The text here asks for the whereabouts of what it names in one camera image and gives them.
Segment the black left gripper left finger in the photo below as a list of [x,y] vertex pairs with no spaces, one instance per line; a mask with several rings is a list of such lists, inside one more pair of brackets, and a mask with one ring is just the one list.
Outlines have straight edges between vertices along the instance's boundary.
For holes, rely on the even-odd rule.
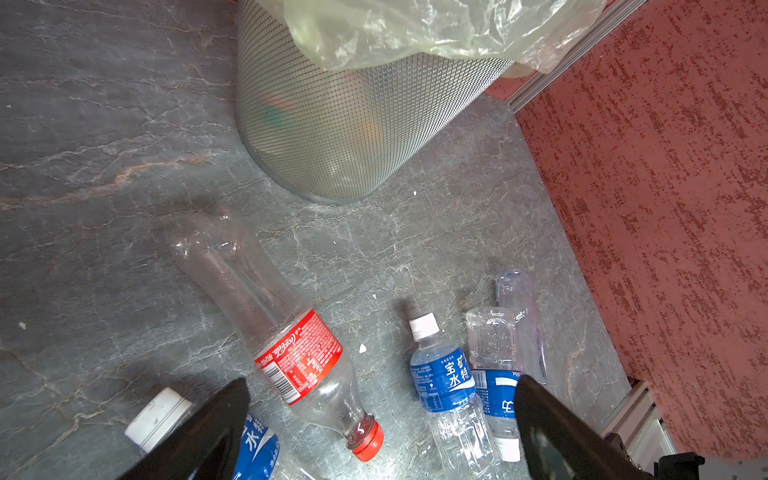
[[229,382],[121,478],[231,479],[249,405],[246,380]]

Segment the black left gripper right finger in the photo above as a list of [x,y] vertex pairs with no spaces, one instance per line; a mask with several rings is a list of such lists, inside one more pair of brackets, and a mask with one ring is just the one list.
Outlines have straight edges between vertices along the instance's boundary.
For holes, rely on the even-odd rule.
[[514,397],[528,472],[533,479],[649,479],[532,377]]

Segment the clear bottle red label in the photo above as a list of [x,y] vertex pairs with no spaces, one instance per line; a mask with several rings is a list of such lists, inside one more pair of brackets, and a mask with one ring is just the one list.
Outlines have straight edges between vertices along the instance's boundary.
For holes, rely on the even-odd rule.
[[291,411],[341,435],[359,461],[372,460],[384,431],[362,404],[350,356],[244,220],[227,208],[187,214],[171,246]]

